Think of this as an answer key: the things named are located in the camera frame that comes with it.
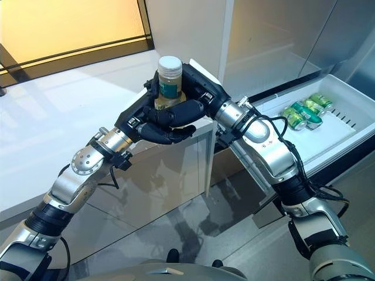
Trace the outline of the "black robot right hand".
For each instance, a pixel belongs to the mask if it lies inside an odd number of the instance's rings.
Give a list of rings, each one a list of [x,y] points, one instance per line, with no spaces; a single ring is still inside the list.
[[[182,64],[182,91],[186,101],[178,105],[160,110],[144,107],[148,120],[172,128],[191,124],[204,116],[218,122],[230,100],[220,82],[193,59]]]

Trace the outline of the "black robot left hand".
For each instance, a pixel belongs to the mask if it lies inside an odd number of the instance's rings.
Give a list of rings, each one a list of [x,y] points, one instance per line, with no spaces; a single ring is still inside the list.
[[[191,137],[196,131],[192,125],[204,116],[204,106],[196,100],[187,100],[172,107],[156,109],[159,97],[159,75],[144,84],[146,93],[120,113],[115,127],[134,143],[145,140],[170,145]]]

